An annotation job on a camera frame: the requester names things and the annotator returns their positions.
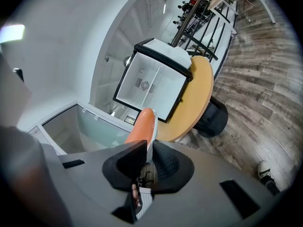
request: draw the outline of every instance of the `round wooden table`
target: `round wooden table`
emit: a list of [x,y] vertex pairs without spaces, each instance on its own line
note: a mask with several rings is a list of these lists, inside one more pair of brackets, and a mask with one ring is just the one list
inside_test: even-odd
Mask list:
[[213,92],[213,68],[203,56],[191,58],[193,80],[167,123],[158,122],[158,140],[174,141],[189,132],[204,113]]

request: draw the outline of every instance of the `black stool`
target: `black stool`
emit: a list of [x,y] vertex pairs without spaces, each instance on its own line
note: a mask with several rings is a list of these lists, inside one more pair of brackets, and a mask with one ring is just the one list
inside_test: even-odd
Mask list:
[[204,114],[194,126],[194,129],[198,130],[200,135],[211,138],[222,132],[227,120],[228,113],[225,105],[211,96]]

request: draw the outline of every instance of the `sneaker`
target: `sneaker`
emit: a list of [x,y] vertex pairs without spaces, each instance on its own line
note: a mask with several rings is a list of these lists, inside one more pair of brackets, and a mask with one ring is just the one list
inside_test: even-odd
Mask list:
[[269,163],[267,161],[260,162],[260,164],[258,166],[258,176],[259,176],[260,180],[261,180],[261,178],[263,178],[265,176],[271,177],[270,167],[269,167]]

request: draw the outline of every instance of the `glass panel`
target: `glass panel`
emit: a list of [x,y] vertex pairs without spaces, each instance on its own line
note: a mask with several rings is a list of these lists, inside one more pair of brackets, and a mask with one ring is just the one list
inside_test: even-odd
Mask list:
[[96,118],[76,105],[43,125],[67,153],[95,151],[124,144],[128,132]]

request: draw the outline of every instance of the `orange object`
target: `orange object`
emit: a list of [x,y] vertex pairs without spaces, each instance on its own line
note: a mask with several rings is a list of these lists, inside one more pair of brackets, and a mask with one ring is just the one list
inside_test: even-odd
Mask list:
[[155,115],[151,108],[144,108],[134,124],[132,132],[128,135],[125,143],[136,140],[147,140],[147,149],[151,143],[155,127]]

